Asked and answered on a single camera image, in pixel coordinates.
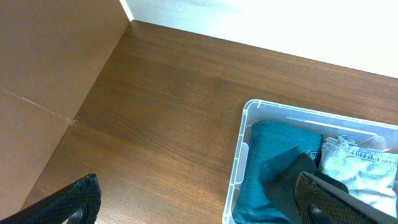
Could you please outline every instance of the storage box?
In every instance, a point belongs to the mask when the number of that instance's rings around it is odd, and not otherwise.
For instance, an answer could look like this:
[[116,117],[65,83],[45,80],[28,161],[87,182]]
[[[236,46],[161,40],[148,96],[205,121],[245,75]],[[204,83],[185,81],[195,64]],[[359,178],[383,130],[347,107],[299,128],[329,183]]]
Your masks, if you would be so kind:
[[234,224],[232,211],[238,198],[246,168],[249,152],[251,125],[262,120],[273,120],[287,123],[327,137],[347,135],[357,143],[365,142],[375,136],[383,136],[389,149],[398,149],[398,126],[350,118],[330,113],[282,105],[264,100],[250,100],[243,108],[241,127],[232,167],[226,198],[223,223]]

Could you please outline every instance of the white wall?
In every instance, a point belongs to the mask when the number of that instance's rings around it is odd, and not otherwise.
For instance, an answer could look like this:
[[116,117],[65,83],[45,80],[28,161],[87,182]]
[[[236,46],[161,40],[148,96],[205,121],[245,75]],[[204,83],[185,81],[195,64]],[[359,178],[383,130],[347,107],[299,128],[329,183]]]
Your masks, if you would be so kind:
[[127,3],[139,21],[398,78],[395,1]]

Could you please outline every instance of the plastic bin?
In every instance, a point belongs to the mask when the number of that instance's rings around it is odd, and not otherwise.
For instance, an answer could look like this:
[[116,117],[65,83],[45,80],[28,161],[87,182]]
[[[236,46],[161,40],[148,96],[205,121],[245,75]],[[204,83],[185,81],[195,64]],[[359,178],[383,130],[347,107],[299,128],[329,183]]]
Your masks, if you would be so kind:
[[395,152],[398,149],[398,126],[395,125],[287,106],[264,100],[250,100],[243,108],[238,143],[223,214],[224,224],[235,224],[232,218],[232,211],[244,178],[246,159],[250,150],[248,142],[251,125],[265,119],[280,121],[298,128],[314,131],[322,134],[324,138],[347,135],[358,143],[365,142],[375,136],[383,136],[387,140],[389,149]]

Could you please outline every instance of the folded dark teal shirt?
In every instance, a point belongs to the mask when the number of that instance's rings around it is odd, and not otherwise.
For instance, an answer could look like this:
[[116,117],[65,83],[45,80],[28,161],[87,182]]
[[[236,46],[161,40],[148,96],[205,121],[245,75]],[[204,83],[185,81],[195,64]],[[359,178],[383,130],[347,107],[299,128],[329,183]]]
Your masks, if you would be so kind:
[[277,121],[251,126],[249,154],[239,197],[233,211],[236,223],[291,223],[266,197],[266,184],[290,167],[301,153],[316,165],[323,136]]

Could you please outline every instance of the wooden table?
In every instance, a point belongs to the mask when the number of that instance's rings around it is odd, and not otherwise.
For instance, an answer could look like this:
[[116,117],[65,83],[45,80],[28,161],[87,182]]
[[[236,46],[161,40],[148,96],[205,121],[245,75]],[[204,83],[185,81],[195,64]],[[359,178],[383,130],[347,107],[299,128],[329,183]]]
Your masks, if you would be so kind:
[[25,206],[93,172],[98,223],[221,223],[253,98],[398,124],[397,79],[133,21]]

